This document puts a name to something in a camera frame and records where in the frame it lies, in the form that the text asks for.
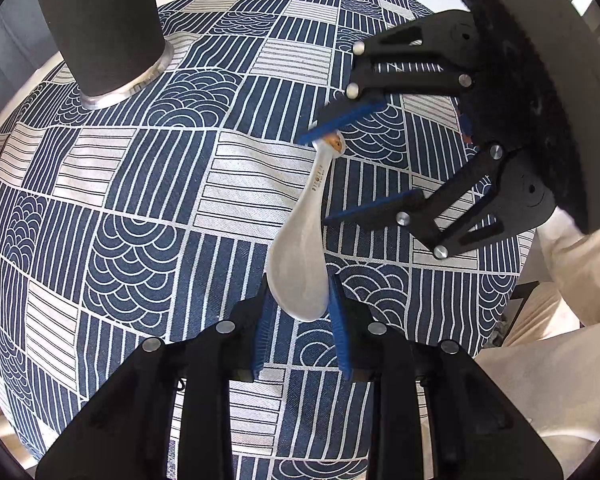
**patchwork fabric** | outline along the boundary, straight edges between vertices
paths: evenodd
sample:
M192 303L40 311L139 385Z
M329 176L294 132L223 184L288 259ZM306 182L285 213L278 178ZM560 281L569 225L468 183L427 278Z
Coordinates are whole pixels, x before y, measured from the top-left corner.
M429 13L415 0L177 0L158 11L175 55L152 85L86 110L61 63L0 129L0 401L37 458L144 338L194 337L256 294L315 156L294 139L348 83L352 44ZM342 134L323 214L430 194L475 151L445 97L392 96ZM444 262L397 225L344 224L323 239L329 272L377 319L475 354L531 235ZM328 315L300 323L279 310L260 380L231 385L236 478L360 475L371 396L339 373ZM178 394L168 478L181 410Z

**patterned tablecloth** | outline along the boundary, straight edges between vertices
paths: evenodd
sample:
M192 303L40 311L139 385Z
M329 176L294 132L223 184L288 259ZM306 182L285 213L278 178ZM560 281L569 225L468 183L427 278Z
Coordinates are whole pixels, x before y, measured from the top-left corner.
M88 111L62 63L0 129L0 402L38 458L147 335L191 338L256 293L314 158L296 131L342 92L355 40L429 13L414 0L176 0L159 11L176 54L154 84ZM343 134L323 212L435 190L474 152L448 98L394 96ZM378 319L473 353L529 238L438 262L397 226L346 225L325 229L324 247ZM328 316L278 312L261 380L231 394L238 478L364 471L370 390L342 380Z

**tablecloth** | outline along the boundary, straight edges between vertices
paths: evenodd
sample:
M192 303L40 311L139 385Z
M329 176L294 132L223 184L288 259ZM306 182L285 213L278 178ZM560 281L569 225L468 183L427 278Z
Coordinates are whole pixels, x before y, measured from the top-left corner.
M152 85L89 111L61 63L0 128L0 402L37 458L145 337L194 337L255 295L314 158L296 132L342 92L355 40L429 11L414 0L176 0L159 13L175 55ZM443 97L392 96L342 133L324 214L430 193L475 153ZM530 243L523 234L440 262L398 226L323 234L329 271L379 320L471 354ZM359 475L371 395L342 379L328 315L300 323L278 311L260 380L231 387L237 478ZM179 394L169 478L181 405Z

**white spoon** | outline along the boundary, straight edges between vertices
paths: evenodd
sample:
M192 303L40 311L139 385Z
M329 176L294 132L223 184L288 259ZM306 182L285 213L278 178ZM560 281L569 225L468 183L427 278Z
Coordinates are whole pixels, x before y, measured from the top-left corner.
M345 150L340 134L314 140L315 160L300 198L267 253L267 283L278 305L300 321L327 310L329 277L322 248L320 210L331 166Z

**black cylinder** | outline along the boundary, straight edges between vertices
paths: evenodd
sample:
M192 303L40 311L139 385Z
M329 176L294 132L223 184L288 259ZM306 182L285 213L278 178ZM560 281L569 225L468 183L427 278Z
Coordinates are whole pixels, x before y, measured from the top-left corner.
M165 50L155 0L38 1L85 96L101 96L129 84Z

